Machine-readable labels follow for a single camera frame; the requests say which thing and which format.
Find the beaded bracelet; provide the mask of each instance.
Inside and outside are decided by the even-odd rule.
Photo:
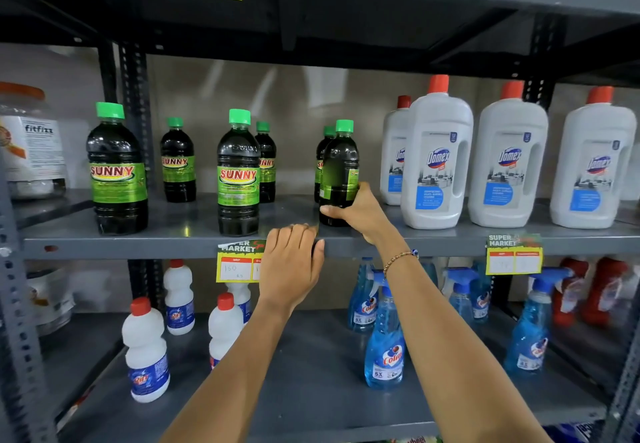
[[[395,256],[393,256],[393,258],[391,258],[389,262],[386,263],[385,267],[382,270],[384,272],[385,278],[387,277],[387,270],[389,269],[389,266],[391,266],[394,261],[402,258],[402,256],[409,256],[409,255],[418,257],[418,250],[412,249],[411,251],[405,251],[404,253],[396,254]]]

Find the hand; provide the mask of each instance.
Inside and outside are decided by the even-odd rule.
[[[316,233],[317,229],[307,224],[271,229],[260,267],[258,303],[268,303],[288,317],[305,299],[324,262],[324,239],[311,253]]]
[[[386,233],[395,230],[393,224],[382,212],[368,182],[360,182],[360,189],[352,206],[341,209],[335,205],[323,205],[320,207],[320,212],[325,216],[347,221],[352,228],[362,233],[368,243],[373,245],[377,244]]]

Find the red bottle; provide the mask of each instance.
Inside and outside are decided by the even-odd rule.
[[[584,277],[587,276],[589,263],[581,256],[573,256],[564,258],[560,266],[572,269],[573,276],[562,281],[560,285],[562,292],[556,286],[551,295],[551,306],[554,313],[554,324],[570,326],[575,321],[575,306],[584,286]]]
[[[591,290],[580,309],[585,322],[596,326],[609,324],[609,311],[618,299],[618,293],[622,287],[622,276],[627,269],[626,262],[614,257],[607,256],[598,261]]]

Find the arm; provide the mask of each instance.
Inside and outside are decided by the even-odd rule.
[[[312,256],[315,237],[315,229],[300,224],[270,231],[262,260],[260,298],[249,322],[160,443],[244,441],[284,325],[320,275],[324,241],[317,242]]]
[[[351,207],[324,205],[321,210],[363,233],[384,263],[409,250],[365,182]],[[387,280],[420,385],[444,441],[550,441],[500,363],[414,256],[396,260]]]

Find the white plastic bottle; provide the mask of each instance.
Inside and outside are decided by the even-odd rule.
[[[380,194],[388,205],[400,205],[410,106],[411,96],[398,96],[397,109],[385,117],[382,126]]]
[[[523,81],[505,83],[500,101],[480,115],[469,213],[484,227],[522,227],[533,210],[549,121],[522,100],[523,89]]]
[[[191,270],[181,259],[169,261],[169,269],[164,272],[164,288],[167,291],[166,329],[172,335],[187,334],[196,322],[193,309],[193,292],[190,288]]]
[[[589,92],[587,105],[566,117],[554,189],[551,220],[574,229],[606,229],[620,203],[636,135],[636,116],[612,106],[613,87]]]
[[[218,295],[218,306],[209,315],[209,356],[211,368],[218,365],[244,327],[242,310],[231,293]]]
[[[234,303],[242,310],[244,324],[251,318],[251,291],[247,283],[225,283],[229,293],[234,296]]]
[[[462,212],[474,116],[448,89],[449,76],[434,75],[409,108],[400,206],[414,229],[453,227]]]
[[[151,308],[142,296],[131,302],[131,315],[122,325],[122,341],[129,347],[125,361],[129,367],[131,397],[139,403],[150,403],[169,387],[171,376],[166,359],[166,342],[162,338],[162,314]]]

